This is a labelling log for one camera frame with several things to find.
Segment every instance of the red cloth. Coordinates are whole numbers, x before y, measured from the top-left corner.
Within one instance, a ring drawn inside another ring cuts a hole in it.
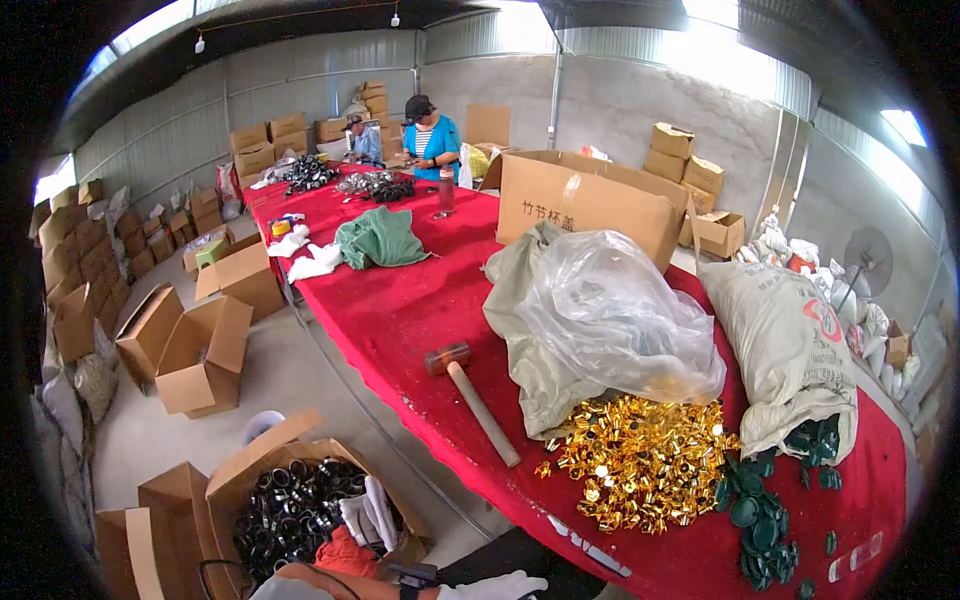
[[[376,552],[358,545],[347,526],[341,525],[333,530],[331,541],[325,541],[317,548],[317,560],[314,566],[347,575],[376,579],[378,560]]]
[[[380,399],[396,410],[403,424],[430,447],[438,460],[450,466],[464,484],[487,499],[511,522],[583,569],[628,590],[640,598],[729,598],[754,593],[739,573],[740,530],[727,514],[701,516],[688,527],[670,525],[662,536],[637,530],[606,535],[596,522],[577,513],[583,481],[572,481],[564,471],[544,480],[534,467],[546,458],[543,444],[527,439],[517,403],[518,386],[507,373],[507,348],[484,318],[481,305],[492,286],[481,265],[502,248],[494,241],[498,199],[457,189],[456,213],[432,219],[436,195],[427,196],[426,181],[417,182],[414,199],[391,205],[391,210],[413,210],[413,232],[431,257],[415,265],[353,271],[341,266],[329,275],[297,282],[307,304],[337,344],[347,362],[362,374]],[[283,185],[247,190],[246,200],[261,227],[285,212],[302,212],[310,239],[322,246],[333,241],[336,228],[373,207],[369,202],[342,204],[345,196],[324,188],[283,199]],[[306,249],[296,256],[306,254]],[[293,259],[281,259],[289,268]],[[700,281],[670,267],[666,280],[687,292],[712,314]],[[747,408],[740,369],[719,323],[715,342],[727,362],[724,419],[739,428]],[[486,442],[480,425],[460,399],[449,377],[429,375],[423,355],[466,341],[473,353],[468,375],[493,416],[522,457],[508,469]],[[794,598],[804,577],[817,584],[826,598],[859,598],[892,556],[903,526],[905,458],[898,428],[872,400],[859,394],[859,423],[853,452],[840,465],[844,488],[822,491],[814,481],[807,491],[800,479],[800,463],[780,456],[776,472],[766,480],[790,513],[789,539],[801,548],[800,566],[787,586],[774,583],[757,598]],[[611,555],[632,574],[621,577],[584,554],[561,536],[547,519],[553,515],[580,538]],[[837,550],[826,556],[825,538],[837,534]],[[828,582],[830,563],[882,532],[880,555]]]

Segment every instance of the white bucket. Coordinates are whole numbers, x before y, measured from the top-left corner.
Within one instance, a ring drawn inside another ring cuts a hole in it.
[[[247,427],[243,432],[243,445],[249,445],[256,440],[265,431],[278,424],[284,419],[283,415],[277,411],[263,411],[253,415],[253,418],[247,422]]]

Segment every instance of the water bottle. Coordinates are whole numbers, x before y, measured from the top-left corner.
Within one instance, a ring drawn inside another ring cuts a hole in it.
[[[440,168],[440,207],[434,219],[443,219],[453,214],[453,193],[457,186],[453,167],[445,164]]]

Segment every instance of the black cap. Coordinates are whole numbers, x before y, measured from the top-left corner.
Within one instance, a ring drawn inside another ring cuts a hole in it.
[[[348,131],[351,127],[353,127],[357,123],[363,123],[363,117],[360,116],[359,114],[352,114],[351,116],[347,117],[347,126],[344,127],[343,131],[345,132]]]
[[[430,104],[430,99],[423,94],[417,94],[416,96],[413,96],[407,101],[407,106],[404,110],[404,116],[406,116],[407,125],[416,122],[423,115],[433,109],[434,106]]]

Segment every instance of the concrete floor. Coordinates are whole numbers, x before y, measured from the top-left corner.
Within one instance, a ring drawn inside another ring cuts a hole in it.
[[[255,231],[252,220],[246,217],[232,222],[230,227],[237,237]],[[678,248],[673,263],[691,273],[696,271],[692,252],[686,249]],[[164,282],[170,282],[177,289],[184,308],[197,304],[194,300],[195,284],[183,270],[181,252],[177,252],[134,284],[119,323],[130,316],[155,285]],[[304,308],[302,312],[307,315],[309,309]],[[511,523],[503,515],[466,490],[457,475],[434,459],[427,447],[400,424],[393,409],[382,403],[364,385],[359,373],[346,364],[323,328],[312,318],[308,319],[308,324],[312,335],[346,378],[359,401],[373,412],[417,467],[488,531],[499,535],[510,529]],[[304,408],[317,407],[326,423],[310,437],[337,438],[359,450],[426,519],[435,542],[426,558],[428,563],[450,564],[486,543],[484,537],[430,490],[371,427],[350,389],[327,365],[289,309],[281,310],[252,327],[242,375],[240,406],[236,410],[197,420],[188,420],[184,415],[167,415],[156,390],[148,389],[144,396],[123,368],[118,371],[120,383],[116,398],[97,431],[93,472],[98,510],[136,506],[137,485],[184,461],[206,474],[211,473],[239,449],[245,424],[260,411],[276,410],[293,415]],[[916,463],[909,423],[873,380],[865,373],[861,374],[864,377],[858,376],[858,384],[877,399],[903,431],[909,475],[911,456],[914,465]],[[913,496],[919,492],[917,477],[919,475],[915,474],[911,483],[908,476],[908,495],[911,488]],[[603,600],[631,597],[614,586],[608,586],[601,595]]]

